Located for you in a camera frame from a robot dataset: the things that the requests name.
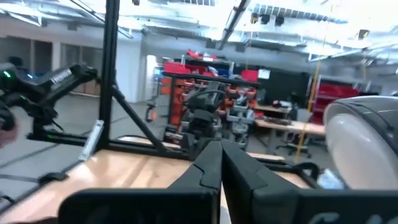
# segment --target red shelf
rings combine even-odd
[[[313,104],[312,122],[316,124],[323,123],[323,112],[331,102],[342,98],[349,98],[358,95],[358,90],[347,86],[321,83],[319,85],[317,98]]]

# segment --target yellow pole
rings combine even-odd
[[[332,5],[331,8],[330,8],[330,15],[332,15],[332,13],[333,13],[333,8],[334,8],[334,5]],[[325,48],[326,37],[328,35],[329,25],[330,25],[330,20],[328,19],[328,22],[326,24],[326,34],[325,34],[325,37],[323,38],[323,43],[322,43],[322,50]],[[312,105],[313,105],[313,99],[315,97],[315,90],[317,89],[317,83],[318,83],[318,77],[319,77],[319,73],[320,73],[320,67],[321,67],[321,61],[319,60],[317,62],[317,69],[315,70],[315,75],[314,75],[314,78],[312,80],[311,94],[310,94],[310,98],[308,100],[307,110],[309,112],[311,112]],[[300,153],[301,153],[301,149],[302,149],[303,143],[304,143],[304,135],[305,135],[305,132],[306,132],[307,124],[308,124],[308,122],[306,122],[304,124],[303,130],[302,130],[301,135],[300,135],[300,139],[298,141],[297,151],[296,151],[296,155],[295,155],[295,159],[294,159],[294,162],[296,162],[296,163],[298,163],[299,159],[300,159]]]

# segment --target person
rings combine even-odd
[[[16,141],[18,137],[18,132],[19,132],[18,122],[16,122],[14,127],[9,131],[0,130],[0,149]]]

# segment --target desk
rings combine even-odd
[[[300,121],[292,121],[291,125],[281,125],[281,124],[275,124],[275,123],[271,123],[268,121],[264,121],[261,119],[255,120],[255,123],[259,127],[271,129],[270,136],[268,137],[268,143],[266,144],[266,147],[267,147],[266,154],[268,154],[268,153],[273,154],[275,151],[275,148],[277,147],[278,142],[275,141],[276,137],[277,137],[276,136],[277,131],[288,131],[291,133],[301,133],[303,131],[304,125],[305,125],[304,122],[300,122]],[[307,134],[313,134],[313,135],[317,135],[317,136],[326,135],[325,126],[320,125],[320,124],[307,123],[307,125],[305,127],[305,132]]]
[[[146,140],[140,139],[125,137],[120,140]],[[261,157],[282,158],[267,155]],[[86,162],[70,170],[67,180],[52,182],[11,208],[0,217],[0,223],[31,222],[54,217],[66,197],[87,188],[166,188],[179,178],[190,164],[189,161],[177,159],[101,150]],[[308,188],[305,182],[294,174],[284,172],[277,174],[299,187]],[[228,212],[225,195],[221,196],[220,206],[223,211]],[[220,223],[231,223],[229,215],[223,215],[221,218],[223,219]]]
[[[273,106],[268,106],[268,105],[259,105],[258,103],[256,103],[255,110],[259,110],[259,111],[271,111],[271,112],[278,112],[278,113],[283,113],[283,114],[287,114],[289,112],[288,108],[276,108]]]

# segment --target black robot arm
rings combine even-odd
[[[55,103],[70,91],[97,78],[97,70],[85,65],[71,65],[35,79],[18,73],[10,63],[0,64],[1,101],[7,108],[19,106],[34,118],[34,129],[50,125],[57,117]]]

